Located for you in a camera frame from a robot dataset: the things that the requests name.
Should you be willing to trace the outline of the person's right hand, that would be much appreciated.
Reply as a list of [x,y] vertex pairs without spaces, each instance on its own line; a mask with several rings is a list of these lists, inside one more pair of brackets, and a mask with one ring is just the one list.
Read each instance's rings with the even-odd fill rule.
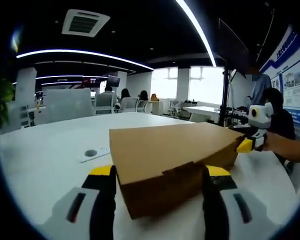
[[268,131],[265,135],[265,140],[263,144],[263,151],[276,152],[278,146],[280,145],[281,136]]

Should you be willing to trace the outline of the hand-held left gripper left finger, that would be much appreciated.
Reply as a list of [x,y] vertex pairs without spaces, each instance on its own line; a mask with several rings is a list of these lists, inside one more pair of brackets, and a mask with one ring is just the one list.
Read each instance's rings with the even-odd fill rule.
[[114,165],[94,168],[80,187],[72,188],[52,208],[43,224],[48,240],[112,240],[116,210]]

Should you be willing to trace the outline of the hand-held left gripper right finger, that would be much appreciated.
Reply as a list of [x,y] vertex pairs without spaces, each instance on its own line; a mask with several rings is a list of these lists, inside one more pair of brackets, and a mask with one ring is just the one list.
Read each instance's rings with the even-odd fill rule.
[[202,210],[206,240],[260,240],[267,236],[266,207],[232,176],[202,170]]

